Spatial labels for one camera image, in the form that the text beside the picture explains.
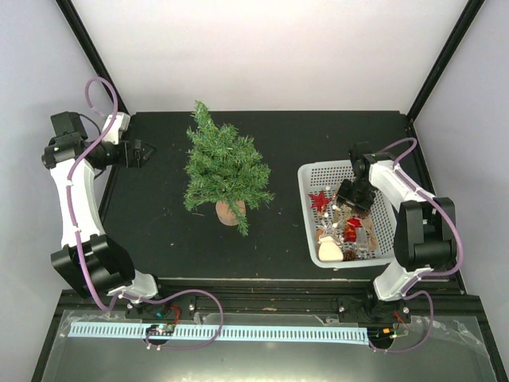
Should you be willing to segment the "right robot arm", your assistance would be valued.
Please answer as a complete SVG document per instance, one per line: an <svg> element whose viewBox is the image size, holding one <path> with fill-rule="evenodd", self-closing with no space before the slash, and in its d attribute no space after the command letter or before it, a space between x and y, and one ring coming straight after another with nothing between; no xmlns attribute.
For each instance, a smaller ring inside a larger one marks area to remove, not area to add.
<svg viewBox="0 0 509 382"><path fill-rule="evenodd" d="M375 152L369 143L361 142L349 150L348 157L354 179L341 183L336 200L366 213L379 191L397 213L394 260L375 278L374 293L361 302L363 315L378 321L390 312L390 302L405 298L415 283L460 257L455 206L449 198L424 190L399 165L401 158L387 150Z"/></svg>

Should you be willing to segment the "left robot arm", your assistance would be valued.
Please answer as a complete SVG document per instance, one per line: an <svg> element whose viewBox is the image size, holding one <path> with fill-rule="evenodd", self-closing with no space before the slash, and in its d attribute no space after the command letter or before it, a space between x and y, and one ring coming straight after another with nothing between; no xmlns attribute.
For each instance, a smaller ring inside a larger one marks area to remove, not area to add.
<svg viewBox="0 0 509 382"><path fill-rule="evenodd" d="M81 117L65 111L51 118L54 137L41 157L56 185L62 215L61 249L52 253L52 266L81 297L95 290L123 296L154 318L165 316L170 297L158 290L155 276L137 271L127 250L110 238L102 225L95 199L95 171L109 166L141 167L155 148L140 140L123 141L130 116L109 115L94 145Z"/></svg>

